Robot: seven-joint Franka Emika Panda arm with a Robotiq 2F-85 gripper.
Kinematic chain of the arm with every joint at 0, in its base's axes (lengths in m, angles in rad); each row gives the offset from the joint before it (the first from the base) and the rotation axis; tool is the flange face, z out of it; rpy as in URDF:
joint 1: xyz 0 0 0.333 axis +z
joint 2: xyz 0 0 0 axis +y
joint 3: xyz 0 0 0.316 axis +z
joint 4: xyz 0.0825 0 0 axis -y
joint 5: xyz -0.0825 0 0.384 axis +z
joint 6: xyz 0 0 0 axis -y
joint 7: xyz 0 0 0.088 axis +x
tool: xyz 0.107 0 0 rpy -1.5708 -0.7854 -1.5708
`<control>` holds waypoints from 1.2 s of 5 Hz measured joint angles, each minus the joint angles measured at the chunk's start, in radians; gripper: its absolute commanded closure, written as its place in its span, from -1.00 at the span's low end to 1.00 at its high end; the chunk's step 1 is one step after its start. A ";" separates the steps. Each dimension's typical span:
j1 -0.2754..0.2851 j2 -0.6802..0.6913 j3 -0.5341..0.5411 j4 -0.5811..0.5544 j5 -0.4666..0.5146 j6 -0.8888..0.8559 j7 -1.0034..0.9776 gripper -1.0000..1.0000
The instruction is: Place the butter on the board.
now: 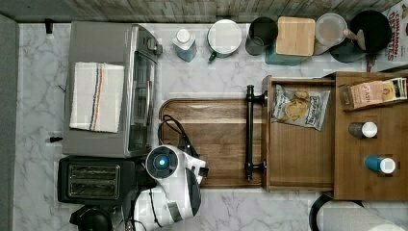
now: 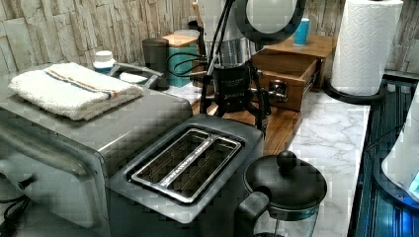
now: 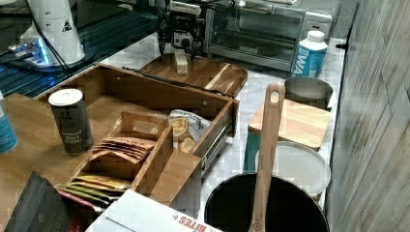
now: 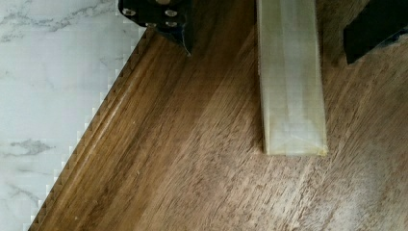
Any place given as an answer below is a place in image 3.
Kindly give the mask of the black gripper body with camera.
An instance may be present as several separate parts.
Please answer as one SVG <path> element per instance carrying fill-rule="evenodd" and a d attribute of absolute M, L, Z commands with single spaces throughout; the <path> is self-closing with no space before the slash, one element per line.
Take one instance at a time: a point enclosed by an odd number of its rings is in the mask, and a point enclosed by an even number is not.
<path fill-rule="evenodd" d="M 164 5 L 166 14 L 165 40 L 174 48 L 191 52 L 192 35 L 190 30 L 197 19 L 204 21 L 202 9 L 199 5 L 183 1 L 166 1 Z"/>

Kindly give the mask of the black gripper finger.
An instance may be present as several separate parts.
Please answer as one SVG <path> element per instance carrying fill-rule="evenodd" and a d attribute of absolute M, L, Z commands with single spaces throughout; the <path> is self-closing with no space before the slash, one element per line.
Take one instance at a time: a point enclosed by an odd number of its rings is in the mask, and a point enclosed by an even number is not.
<path fill-rule="evenodd" d="M 157 32 L 158 32 L 159 51 L 161 55 L 164 54 L 164 49 L 166 45 L 165 29 L 166 29 L 166 14 L 159 14 L 158 22 L 157 22 Z"/>
<path fill-rule="evenodd" d="M 197 19 L 193 24 L 190 34 L 192 35 L 192 46 L 191 46 L 191 57 L 190 59 L 193 61 L 197 51 L 202 46 L 203 35 L 202 35 L 202 27 L 204 21 L 202 19 Z"/>

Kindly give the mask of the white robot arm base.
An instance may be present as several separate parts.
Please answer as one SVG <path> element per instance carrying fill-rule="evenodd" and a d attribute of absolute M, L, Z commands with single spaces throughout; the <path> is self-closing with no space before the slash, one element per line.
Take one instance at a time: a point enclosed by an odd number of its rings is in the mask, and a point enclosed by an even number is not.
<path fill-rule="evenodd" d="M 83 45 L 74 26 L 69 0 L 25 0 L 31 26 L 8 50 L 34 69 L 51 72 L 88 62 L 92 50 Z"/>

